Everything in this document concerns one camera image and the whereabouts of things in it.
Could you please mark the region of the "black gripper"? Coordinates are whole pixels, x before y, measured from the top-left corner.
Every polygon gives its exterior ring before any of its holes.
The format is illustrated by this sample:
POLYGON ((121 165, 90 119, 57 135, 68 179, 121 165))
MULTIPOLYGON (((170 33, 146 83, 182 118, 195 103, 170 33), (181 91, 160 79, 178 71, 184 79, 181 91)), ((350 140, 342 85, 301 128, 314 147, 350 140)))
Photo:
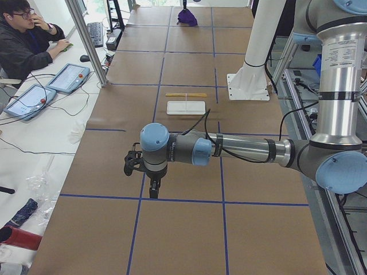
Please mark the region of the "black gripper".
POLYGON ((159 181, 166 175, 167 173, 167 161, 158 164, 152 164, 148 161, 143 161, 146 174, 151 179, 150 180, 150 189, 149 189, 149 197, 151 199, 158 199, 159 196, 159 181))

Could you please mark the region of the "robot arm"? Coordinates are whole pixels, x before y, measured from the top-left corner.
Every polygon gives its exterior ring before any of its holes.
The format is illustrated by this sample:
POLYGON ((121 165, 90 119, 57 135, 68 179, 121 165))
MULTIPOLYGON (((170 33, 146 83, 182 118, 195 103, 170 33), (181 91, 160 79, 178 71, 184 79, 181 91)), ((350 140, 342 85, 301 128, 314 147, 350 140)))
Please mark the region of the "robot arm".
POLYGON ((317 131, 309 140, 254 139, 198 131, 170 134, 159 123, 140 133, 139 170, 157 198, 168 162, 205 166, 211 157, 278 163, 326 190, 348 194, 366 184, 366 156, 356 136, 360 77, 366 38, 365 1, 297 1, 294 31, 322 42, 317 131))

